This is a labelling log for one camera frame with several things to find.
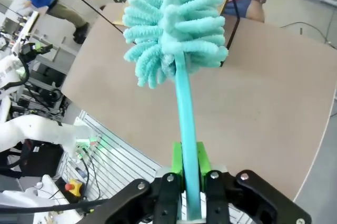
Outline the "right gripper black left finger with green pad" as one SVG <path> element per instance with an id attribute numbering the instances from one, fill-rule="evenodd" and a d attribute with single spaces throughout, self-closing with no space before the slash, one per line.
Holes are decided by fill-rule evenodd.
<path id="1" fill-rule="evenodd" d="M 182 144 L 174 143 L 169 171 L 152 182 L 130 182 L 108 201 L 105 223 L 177 223 L 183 188 Z"/>

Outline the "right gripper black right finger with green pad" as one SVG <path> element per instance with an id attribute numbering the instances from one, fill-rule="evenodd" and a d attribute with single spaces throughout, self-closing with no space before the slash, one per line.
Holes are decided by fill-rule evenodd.
<path id="1" fill-rule="evenodd" d="M 311 223 L 311 216 L 252 170 L 231 175 L 216 170 L 202 142 L 197 143 L 201 189 L 206 197 L 206 223 L 230 223 L 229 205 L 255 223 Z"/>

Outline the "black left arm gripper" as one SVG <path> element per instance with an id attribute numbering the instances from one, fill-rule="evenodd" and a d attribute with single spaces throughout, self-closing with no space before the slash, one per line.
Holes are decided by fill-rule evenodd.
<path id="1" fill-rule="evenodd" d="M 24 44 L 19 53 L 19 57 L 23 61 L 33 61 L 36 59 L 35 44 Z"/>

